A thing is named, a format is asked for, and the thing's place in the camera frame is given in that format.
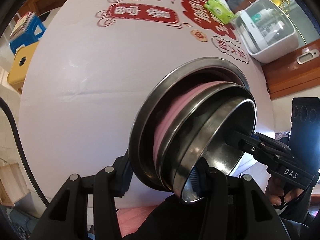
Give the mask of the person right hand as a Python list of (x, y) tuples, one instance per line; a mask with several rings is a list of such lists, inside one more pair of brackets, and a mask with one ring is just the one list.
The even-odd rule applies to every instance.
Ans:
[(265, 195), (272, 205), (280, 206), (282, 202), (288, 203), (291, 200), (299, 197), (304, 190), (300, 188), (294, 188), (286, 192), (284, 190), (285, 183), (275, 176), (270, 176)]

